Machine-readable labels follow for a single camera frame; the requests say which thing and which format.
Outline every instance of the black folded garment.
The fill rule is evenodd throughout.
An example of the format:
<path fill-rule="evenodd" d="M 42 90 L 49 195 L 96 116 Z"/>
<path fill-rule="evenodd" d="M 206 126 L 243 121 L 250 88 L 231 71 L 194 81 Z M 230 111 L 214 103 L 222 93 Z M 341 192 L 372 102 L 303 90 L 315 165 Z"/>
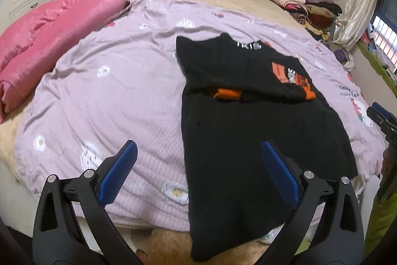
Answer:
<path fill-rule="evenodd" d="M 178 37 L 176 48 L 195 261 L 263 237 L 291 214 L 262 162 L 263 142 L 320 178 L 357 175 L 338 114 L 297 58 L 227 34 Z"/>
<path fill-rule="evenodd" d="M 329 2 L 308 2 L 308 4 L 317 6 L 317 7 L 325 7 L 329 11 L 331 11 L 335 16 L 339 16 L 342 14 L 342 8 L 338 4 L 330 4 Z"/>

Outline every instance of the beige folded garment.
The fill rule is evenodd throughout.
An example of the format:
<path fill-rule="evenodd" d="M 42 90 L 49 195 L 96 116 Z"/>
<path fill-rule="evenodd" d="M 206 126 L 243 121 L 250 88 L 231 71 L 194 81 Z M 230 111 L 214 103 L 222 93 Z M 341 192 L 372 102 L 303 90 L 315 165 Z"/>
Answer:
<path fill-rule="evenodd" d="M 306 7 L 309 13 L 311 14 L 333 18 L 333 12 L 331 12 L 329 9 L 325 7 L 318 7 L 312 4 L 306 4 Z"/>

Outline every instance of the metal screw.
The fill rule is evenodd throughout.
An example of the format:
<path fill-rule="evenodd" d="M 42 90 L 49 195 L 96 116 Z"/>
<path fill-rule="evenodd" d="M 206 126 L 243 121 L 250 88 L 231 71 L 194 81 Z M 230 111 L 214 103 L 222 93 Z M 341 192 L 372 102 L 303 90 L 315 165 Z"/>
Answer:
<path fill-rule="evenodd" d="M 349 184 L 350 183 L 350 180 L 349 180 L 349 178 L 347 178 L 346 176 L 342 176 L 342 182 L 344 183 L 344 184 Z"/>
<path fill-rule="evenodd" d="M 92 178 L 94 176 L 94 170 L 87 170 L 84 172 L 84 177 L 85 178 Z"/>
<path fill-rule="evenodd" d="M 312 171 L 305 171 L 303 175 L 304 175 L 304 177 L 305 177 L 306 179 L 312 179 L 312 178 L 314 178 L 314 173 L 313 173 Z"/>
<path fill-rule="evenodd" d="M 47 181 L 48 182 L 50 182 L 50 183 L 52 183 L 52 182 L 54 182 L 56 180 L 56 175 L 50 175 L 48 178 L 47 178 Z"/>

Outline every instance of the pink blanket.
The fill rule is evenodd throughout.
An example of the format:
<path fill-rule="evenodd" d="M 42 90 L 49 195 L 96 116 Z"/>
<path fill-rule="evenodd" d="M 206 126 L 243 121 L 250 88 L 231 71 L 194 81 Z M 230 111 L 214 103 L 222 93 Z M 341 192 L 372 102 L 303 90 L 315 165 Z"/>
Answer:
<path fill-rule="evenodd" d="M 109 22 L 129 0 L 55 0 L 0 36 L 0 123 L 80 39 Z"/>

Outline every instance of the mattress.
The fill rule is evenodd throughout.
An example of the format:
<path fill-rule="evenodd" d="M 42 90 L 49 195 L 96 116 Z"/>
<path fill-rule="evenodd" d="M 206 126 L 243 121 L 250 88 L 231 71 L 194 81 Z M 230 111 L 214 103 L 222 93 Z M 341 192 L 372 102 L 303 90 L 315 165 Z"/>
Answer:
<path fill-rule="evenodd" d="M 304 30 L 289 14 L 284 12 L 276 4 L 268 0 L 199 0 L 209 5 L 237 10 L 265 18 L 268 21 L 283 25 L 294 30 Z M 23 112 L 32 96 L 17 110 L 5 118 L 5 122 L 0 125 L 0 161 L 15 175 L 20 178 L 15 161 L 14 143 L 17 128 L 21 121 Z"/>

